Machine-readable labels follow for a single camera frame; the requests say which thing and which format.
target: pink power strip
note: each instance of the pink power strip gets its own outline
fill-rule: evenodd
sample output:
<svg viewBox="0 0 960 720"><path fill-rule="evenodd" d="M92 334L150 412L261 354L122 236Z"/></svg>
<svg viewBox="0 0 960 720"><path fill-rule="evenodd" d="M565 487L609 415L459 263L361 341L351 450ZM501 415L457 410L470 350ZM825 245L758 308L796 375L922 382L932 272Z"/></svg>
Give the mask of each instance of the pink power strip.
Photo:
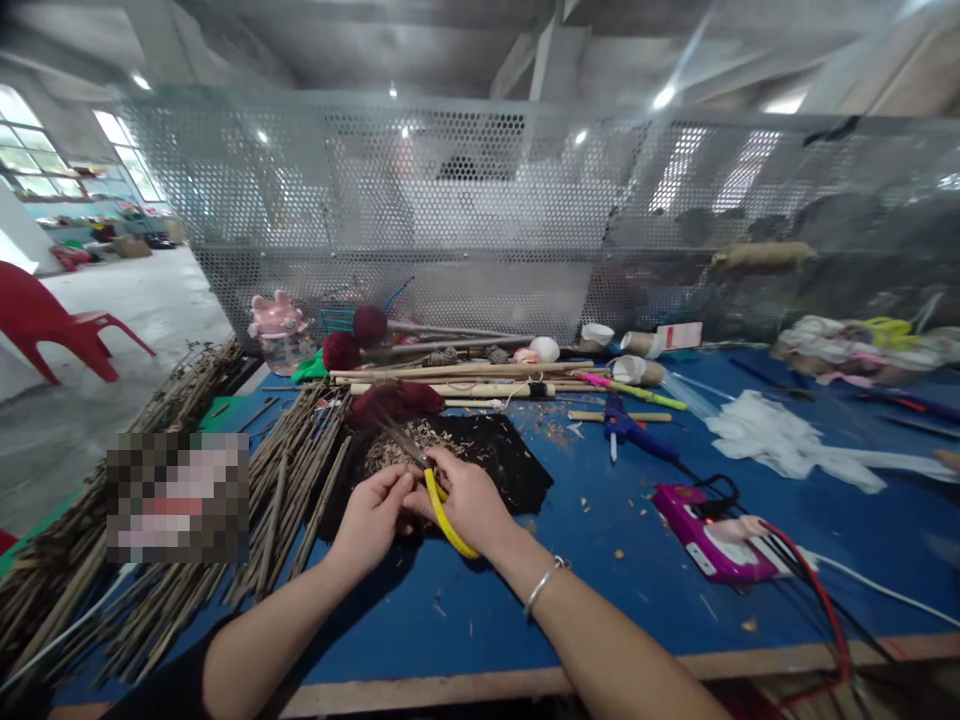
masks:
<svg viewBox="0 0 960 720"><path fill-rule="evenodd" d="M723 585L752 585L778 577L793 577L793 572L760 538L729 541L717 537L720 533L711 533L711 523L701 520L693 510L695 505L708 499L698 488L686 485L657 485L653 496L654 507L666 518L707 580ZM773 536L769 539L780 543Z"/></svg>

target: metal mesh screen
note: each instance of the metal mesh screen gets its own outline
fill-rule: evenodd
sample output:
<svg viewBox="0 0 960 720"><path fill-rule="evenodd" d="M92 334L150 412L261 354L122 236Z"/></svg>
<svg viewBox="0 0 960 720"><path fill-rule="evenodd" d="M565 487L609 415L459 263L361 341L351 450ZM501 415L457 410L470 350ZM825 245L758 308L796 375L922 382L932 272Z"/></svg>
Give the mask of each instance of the metal mesh screen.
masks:
<svg viewBox="0 0 960 720"><path fill-rule="evenodd" d="M953 123L213 88L120 102L240 337L254 294L283 288L322 327L410 277L397 314L561 342L585 321L691 318L769 339L791 314L910 315L953 286ZM708 269L720 245L785 238L817 259Z"/></svg>

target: pink toy figure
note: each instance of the pink toy figure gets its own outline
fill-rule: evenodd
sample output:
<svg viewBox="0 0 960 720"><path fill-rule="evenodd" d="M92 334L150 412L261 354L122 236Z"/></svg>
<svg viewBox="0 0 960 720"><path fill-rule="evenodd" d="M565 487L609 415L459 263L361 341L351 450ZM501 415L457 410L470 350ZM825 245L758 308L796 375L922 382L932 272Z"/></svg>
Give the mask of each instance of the pink toy figure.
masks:
<svg viewBox="0 0 960 720"><path fill-rule="evenodd" d="M290 296L277 290L274 301L254 295L251 301L253 322L250 337L260 338L263 359L277 375L290 377L303 360L317 354L313 337L307 332L303 311L290 302Z"/></svg>

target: blue workbench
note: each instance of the blue workbench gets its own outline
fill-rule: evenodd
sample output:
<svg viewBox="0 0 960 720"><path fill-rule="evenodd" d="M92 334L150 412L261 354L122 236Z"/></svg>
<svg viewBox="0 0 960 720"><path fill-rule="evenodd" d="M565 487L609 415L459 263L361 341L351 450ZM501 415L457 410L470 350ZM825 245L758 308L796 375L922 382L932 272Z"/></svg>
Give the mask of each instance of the blue workbench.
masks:
<svg viewBox="0 0 960 720"><path fill-rule="evenodd" d="M704 354L678 371L734 396L744 388L765 389L721 353ZM960 406L960 384L950 380L944 374L916 392ZM283 383L272 376L263 384ZM819 392L816 403L792 402L789 407L824 433L825 444L923 456L951 448L947 439L877 418L880 413L909 416L910 411L849 400L842 389ZM293 397L259 389L243 408L231 410L233 428L241 427L271 394L281 402ZM597 400L603 395L580 397ZM255 433L279 416L280 404L247 432ZM631 412L658 410L635 398L627 398L626 405ZM832 667L823 645L823 622L806 590L778 581L741 596L707 582L650 502L657 483L688 481L633 446L621 447L618 463L611 466L600 424L584 423L583 439L564 429L570 409L601 408L514 401L506 411L555 480L540 514L518 519L541 543L569 558L580 577L681 656L698 677ZM714 436L690 413L674 413L673 423L651 424L649 430L681 447L684 461L701 477L725 473L734 478L741 502L797 543L960 617L957 570L934 556L924 540L928 533L960 541L960 486L880 471L889 487L866 495L819 469L808 480L796 481L753 461L729 460L711 446ZM623 551L622 559L614 556L617 550ZM318 542L309 564L326 552ZM895 655L960 655L960 634L949 625L833 570L824 569L822 577L828 591L875 636L891 638ZM220 606L203 610L181 635L173 656L226 613ZM755 632L743 627L751 620ZM861 662L876 659L856 644L854 656ZM489 567L468 565L445 541L428 540L415 552L394 548L330 617L295 671L300 690L287 713L548 694L567 688L557 665L540 630L524 623L520 603ZM121 696L125 687L117 681L90 688L99 667L96 660L88 663L80 677L58 691L55 704Z"/></svg>

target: red plastic chair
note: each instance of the red plastic chair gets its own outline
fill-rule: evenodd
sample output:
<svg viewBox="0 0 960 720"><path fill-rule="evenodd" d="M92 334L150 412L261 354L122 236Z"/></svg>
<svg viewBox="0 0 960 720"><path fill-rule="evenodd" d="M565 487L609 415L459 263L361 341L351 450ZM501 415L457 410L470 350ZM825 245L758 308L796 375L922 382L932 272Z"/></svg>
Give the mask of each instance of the red plastic chair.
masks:
<svg viewBox="0 0 960 720"><path fill-rule="evenodd" d="M97 337L101 330L111 325L123 330L140 347L156 356L143 340L110 313L71 315L33 275L16 265L0 262L0 330L52 385L59 385L60 381L37 350L38 342L63 345L106 382L120 377L108 360L110 351Z"/></svg>

